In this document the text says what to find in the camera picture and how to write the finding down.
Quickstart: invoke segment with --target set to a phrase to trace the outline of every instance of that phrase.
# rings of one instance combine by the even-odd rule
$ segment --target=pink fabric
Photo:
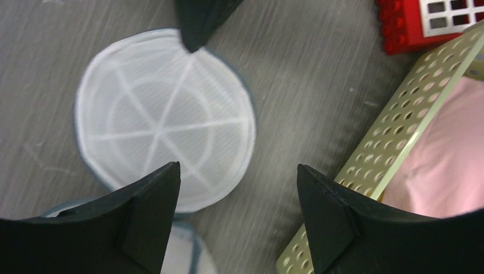
[[[432,217],[484,207],[484,83],[462,78],[385,189],[383,203]]]

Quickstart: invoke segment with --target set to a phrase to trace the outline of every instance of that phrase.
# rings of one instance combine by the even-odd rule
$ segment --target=black object
[[[58,217],[0,219],[0,273],[159,274],[179,190],[169,163]]]
[[[416,215],[302,165],[297,189],[315,274],[484,273],[484,209]]]
[[[194,53],[205,46],[243,0],[175,0],[181,39]]]

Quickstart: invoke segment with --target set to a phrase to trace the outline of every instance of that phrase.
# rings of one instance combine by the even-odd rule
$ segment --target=yellow plastic basket
[[[484,23],[422,56],[335,181],[377,200],[459,79],[484,80]],[[304,225],[276,263],[279,274],[314,274]]]

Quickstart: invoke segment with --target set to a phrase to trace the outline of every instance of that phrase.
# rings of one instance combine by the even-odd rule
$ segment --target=wooden table surface
[[[240,71],[258,116],[249,169],[190,217],[221,274],[272,274],[303,223],[296,167],[335,176],[416,55],[381,50],[374,0],[245,0],[209,46]],[[104,195],[73,138],[90,59],[176,26],[171,0],[0,0],[0,217]]]

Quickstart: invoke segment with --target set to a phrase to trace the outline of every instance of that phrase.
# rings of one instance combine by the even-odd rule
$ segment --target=translucent lid
[[[88,66],[75,105],[84,160],[111,190],[171,161],[181,165],[177,213],[228,195],[249,164],[256,122],[239,77],[174,29],[108,46]]]

